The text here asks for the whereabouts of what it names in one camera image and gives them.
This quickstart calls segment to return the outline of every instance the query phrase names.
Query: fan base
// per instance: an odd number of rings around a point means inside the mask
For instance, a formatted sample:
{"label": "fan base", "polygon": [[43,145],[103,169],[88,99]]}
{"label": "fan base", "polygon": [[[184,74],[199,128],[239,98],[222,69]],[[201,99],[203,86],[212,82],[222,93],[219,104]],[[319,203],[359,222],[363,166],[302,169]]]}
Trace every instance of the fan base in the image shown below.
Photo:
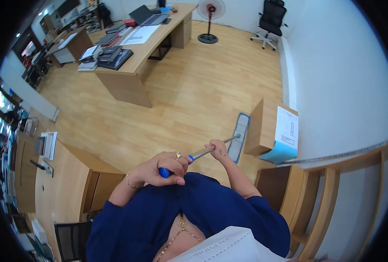
{"label": "fan base", "polygon": [[201,34],[201,35],[198,36],[198,40],[201,43],[214,44],[214,43],[217,43],[217,41],[219,39],[217,38],[217,36],[215,36],[213,34]]}

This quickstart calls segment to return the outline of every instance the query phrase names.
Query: gold necklace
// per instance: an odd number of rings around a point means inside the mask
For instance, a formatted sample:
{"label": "gold necklace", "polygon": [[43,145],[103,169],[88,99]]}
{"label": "gold necklace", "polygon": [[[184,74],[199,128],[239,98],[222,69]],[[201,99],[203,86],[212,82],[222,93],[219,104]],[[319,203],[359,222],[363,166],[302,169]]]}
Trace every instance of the gold necklace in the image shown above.
{"label": "gold necklace", "polygon": [[201,239],[197,238],[193,233],[191,233],[190,231],[186,230],[185,229],[185,226],[186,226],[186,222],[184,220],[180,220],[178,221],[178,226],[180,226],[182,229],[176,234],[176,236],[174,238],[172,238],[170,240],[170,242],[168,243],[168,245],[165,247],[165,249],[160,252],[160,255],[159,257],[157,258],[156,262],[159,261],[159,259],[162,257],[162,255],[165,253],[165,251],[169,248],[170,244],[172,244],[172,242],[175,240],[175,238],[179,235],[179,233],[181,233],[182,231],[185,231],[187,233],[189,233],[190,235],[192,235],[193,237],[195,237],[197,239],[197,241],[199,241],[201,243]]}

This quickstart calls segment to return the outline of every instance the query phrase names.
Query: mop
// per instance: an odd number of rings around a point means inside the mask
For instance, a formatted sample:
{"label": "mop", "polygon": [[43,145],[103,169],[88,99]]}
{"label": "mop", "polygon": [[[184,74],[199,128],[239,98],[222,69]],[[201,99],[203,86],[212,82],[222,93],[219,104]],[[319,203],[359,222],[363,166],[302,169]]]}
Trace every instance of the mop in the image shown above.
{"label": "mop", "polygon": [[[248,115],[244,113],[239,113],[238,120],[236,122],[235,131],[233,132],[233,136],[231,138],[223,140],[224,143],[227,143],[230,141],[228,156],[230,157],[231,160],[233,160],[233,162],[235,162],[235,164],[237,164],[239,161],[240,152],[242,151],[243,142],[245,141],[246,130],[248,129],[248,125],[249,125],[249,119],[250,117]],[[214,149],[216,149],[216,147],[212,145],[198,152],[195,152],[192,155],[188,155],[188,157],[193,160],[192,162],[194,162],[194,160],[212,152]],[[159,174],[166,178],[172,175],[173,172],[166,168],[161,167],[159,168]]]}

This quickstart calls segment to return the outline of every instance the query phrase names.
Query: red box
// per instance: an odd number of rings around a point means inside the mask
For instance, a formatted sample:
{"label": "red box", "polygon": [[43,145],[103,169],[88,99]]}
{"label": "red box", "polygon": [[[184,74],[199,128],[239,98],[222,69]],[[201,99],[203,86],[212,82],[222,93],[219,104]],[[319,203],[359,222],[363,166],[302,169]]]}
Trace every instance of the red box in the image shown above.
{"label": "red box", "polygon": [[134,21],[134,19],[124,20],[124,23],[126,24],[126,26],[135,26],[136,25],[136,21]]}

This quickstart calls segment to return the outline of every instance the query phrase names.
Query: blue handle grip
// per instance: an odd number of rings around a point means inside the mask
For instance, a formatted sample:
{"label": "blue handle grip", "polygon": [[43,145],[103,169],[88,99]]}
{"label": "blue handle grip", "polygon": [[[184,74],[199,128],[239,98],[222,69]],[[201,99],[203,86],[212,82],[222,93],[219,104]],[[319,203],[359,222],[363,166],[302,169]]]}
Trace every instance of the blue handle grip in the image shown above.
{"label": "blue handle grip", "polygon": [[160,174],[160,176],[167,178],[170,175],[173,175],[173,172],[170,171],[169,169],[161,167],[161,168],[159,168],[159,174]]}

